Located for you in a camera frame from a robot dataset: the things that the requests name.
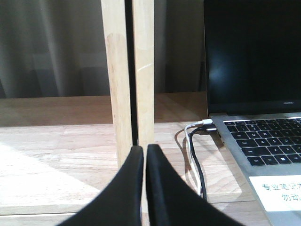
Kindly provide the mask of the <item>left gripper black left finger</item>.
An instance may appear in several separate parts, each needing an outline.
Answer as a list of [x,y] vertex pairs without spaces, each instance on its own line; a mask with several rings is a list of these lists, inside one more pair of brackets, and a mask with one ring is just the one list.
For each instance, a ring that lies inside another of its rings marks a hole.
[[106,188],[61,226],[140,226],[143,149],[133,146]]

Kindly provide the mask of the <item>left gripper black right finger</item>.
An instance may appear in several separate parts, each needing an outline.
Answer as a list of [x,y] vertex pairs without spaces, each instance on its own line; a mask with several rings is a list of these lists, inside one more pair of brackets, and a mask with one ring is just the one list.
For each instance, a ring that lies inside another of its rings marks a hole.
[[147,147],[146,194],[152,226],[239,226],[198,196],[157,144]]

